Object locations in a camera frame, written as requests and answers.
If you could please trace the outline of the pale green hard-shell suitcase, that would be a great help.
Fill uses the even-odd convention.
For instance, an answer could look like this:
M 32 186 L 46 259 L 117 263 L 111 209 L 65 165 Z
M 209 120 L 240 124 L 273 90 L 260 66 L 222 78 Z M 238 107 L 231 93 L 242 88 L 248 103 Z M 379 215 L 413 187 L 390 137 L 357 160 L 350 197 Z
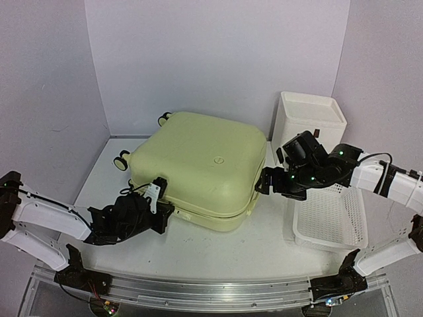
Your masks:
M 165 113 L 136 150 L 114 158 L 139 192 L 164 178 L 164 200 L 180 219 L 217 232 L 239 228 L 258 200 L 266 137 L 254 125 L 192 112 Z

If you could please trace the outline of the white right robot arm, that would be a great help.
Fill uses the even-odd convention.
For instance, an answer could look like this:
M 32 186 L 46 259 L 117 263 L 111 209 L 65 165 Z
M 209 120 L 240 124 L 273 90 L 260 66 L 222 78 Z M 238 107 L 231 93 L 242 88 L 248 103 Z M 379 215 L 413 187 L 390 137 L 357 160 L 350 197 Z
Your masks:
M 394 165 L 390 153 L 367 153 L 338 144 L 327 151 L 310 131 L 296 135 L 282 146 L 288 165 L 263 168 L 255 190 L 305 201 L 312 190 L 333 185 L 361 190 L 385 200 L 390 208 L 400 205 L 412 217 L 409 229 L 391 233 L 385 241 L 349 252 L 334 275 L 310 281 L 316 299 L 352 295 L 367 288 L 375 271 L 422 253 L 422 172 Z

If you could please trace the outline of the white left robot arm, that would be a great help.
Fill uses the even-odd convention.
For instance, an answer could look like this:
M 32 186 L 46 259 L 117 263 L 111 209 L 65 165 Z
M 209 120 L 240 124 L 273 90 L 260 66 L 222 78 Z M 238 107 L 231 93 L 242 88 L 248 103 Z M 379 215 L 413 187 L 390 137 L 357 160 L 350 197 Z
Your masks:
M 54 230 L 93 246 L 113 246 L 154 230 L 163 234 L 174 205 L 163 200 L 164 178 L 144 185 L 140 194 L 130 187 L 103 209 L 76 208 L 32 192 L 19 172 L 1 177 L 1 241 L 43 261 L 55 271 L 54 281 L 99 295 L 108 294 L 112 277 L 87 269 L 80 251 L 45 236 L 39 227 Z

